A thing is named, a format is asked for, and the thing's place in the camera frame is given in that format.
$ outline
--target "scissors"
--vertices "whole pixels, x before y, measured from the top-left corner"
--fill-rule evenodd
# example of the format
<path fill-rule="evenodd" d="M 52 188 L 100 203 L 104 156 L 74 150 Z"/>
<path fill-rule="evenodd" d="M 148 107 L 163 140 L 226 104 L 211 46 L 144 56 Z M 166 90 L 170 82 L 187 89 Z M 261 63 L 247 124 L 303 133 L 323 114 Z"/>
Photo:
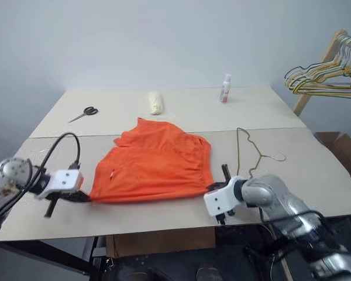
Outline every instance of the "scissors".
<path fill-rule="evenodd" d="M 80 116 L 74 118 L 73 120 L 70 120 L 68 123 L 71 123 L 72 121 L 75 121 L 75 120 L 77 120 L 77 119 L 80 119 L 81 117 L 86 116 L 86 115 L 95 115 L 95 114 L 98 113 L 98 112 L 99 112 L 99 111 L 98 111 L 97 108 L 94 108 L 94 107 L 86 107 L 86 108 L 83 110 L 83 113 L 82 113 Z"/>

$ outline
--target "white table surface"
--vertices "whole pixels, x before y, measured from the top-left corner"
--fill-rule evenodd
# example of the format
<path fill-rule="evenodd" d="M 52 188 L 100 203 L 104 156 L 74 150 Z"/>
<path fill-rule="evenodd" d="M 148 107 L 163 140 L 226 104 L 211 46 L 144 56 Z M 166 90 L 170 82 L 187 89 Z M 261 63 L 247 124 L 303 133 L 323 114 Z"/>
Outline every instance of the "white table surface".
<path fill-rule="evenodd" d="M 219 88 L 160 90 L 165 111 L 159 116 L 149 114 L 148 91 L 67 91 L 30 138 L 120 135 L 137 117 L 169 121 L 185 132 L 305 127 L 270 87 L 234 87 L 226 104 L 219 102 Z M 88 106 L 99 113 L 68 123 Z"/>
<path fill-rule="evenodd" d="M 263 159 L 255 175 L 274 173 L 289 190 L 302 198 L 310 208 L 325 216 L 351 214 L 351 178 L 333 154 L 321 145 L 307 128 L 251 130 L 252 140 L 260 150 L 277 156 L 281 150 L 285 162 Z M 221 164 L 227 163 L 231 174 L 237 167 L 236 132 L 198 133 L 212 145 L 211 171 L 216 181 L 223 180 Z M 82 189 L 90 192 L 97 163 L 113 147 L 117 136 L 85 136 L 81 141 L 81 172 L 85 179 Z M 240 134 L 242 174 L 257 159 L 252 146 Z M 17 157 L 29 157 L 39 164 L 55 138 L 28 139 Z M 47 168 L 66 168 L 75 158 L 73 138 L 66 138 L 51 156 Z M 106 234 L 194 228 L 216 225 L 208 215 L 202 197 L 140 204 L 71 203 L 59 200 L 51 218 L 44 218 L 48 202 L 25 195 L 9 214 L 0 230 L 0 241 L 88 237 Z M 259 222 L 255 208 L 239 206 L 228 224 Z"/>

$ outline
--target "orange shirt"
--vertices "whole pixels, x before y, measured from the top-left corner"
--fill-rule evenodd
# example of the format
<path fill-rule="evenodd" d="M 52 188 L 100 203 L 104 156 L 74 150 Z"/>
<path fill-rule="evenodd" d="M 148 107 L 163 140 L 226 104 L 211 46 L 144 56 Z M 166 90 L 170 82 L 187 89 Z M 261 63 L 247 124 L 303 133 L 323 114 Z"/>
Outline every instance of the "orange shirt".
<path fill-rule="evenodd" d="M 193 197 L 213 178 L 210 144 L 168 122 L 138 118 L 137 127 L 115 139 L 98 164 L 92 201 L 138 202 Z"/>

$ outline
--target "scissor handle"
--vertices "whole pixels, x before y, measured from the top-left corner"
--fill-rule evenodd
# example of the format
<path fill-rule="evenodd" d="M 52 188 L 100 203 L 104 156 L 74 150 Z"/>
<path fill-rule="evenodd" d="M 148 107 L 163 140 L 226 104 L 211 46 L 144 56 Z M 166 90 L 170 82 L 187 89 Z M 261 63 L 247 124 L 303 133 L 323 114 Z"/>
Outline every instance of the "scissor handle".
<path fill-rule="evenodd" d="M 94 107 L 86 107 L 84 110 L 83 110 L 83 113 L 86 114 L 86 115 L 94 115 L 96 113 L 98 113 L 99 111 L 94 108 Z"/>

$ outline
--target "table leg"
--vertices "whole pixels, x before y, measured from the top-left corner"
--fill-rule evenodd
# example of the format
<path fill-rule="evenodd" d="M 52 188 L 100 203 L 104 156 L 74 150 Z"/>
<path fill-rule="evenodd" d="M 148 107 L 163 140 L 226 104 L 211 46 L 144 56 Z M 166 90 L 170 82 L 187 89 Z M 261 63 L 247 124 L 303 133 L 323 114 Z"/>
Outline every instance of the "table leg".
<path fill-rule="evenodd" d="M 90 261 L 85 261 L 42 241 L 0 242 L 0 248 L 86 275 L 92 275 L 97 271 Z"/>

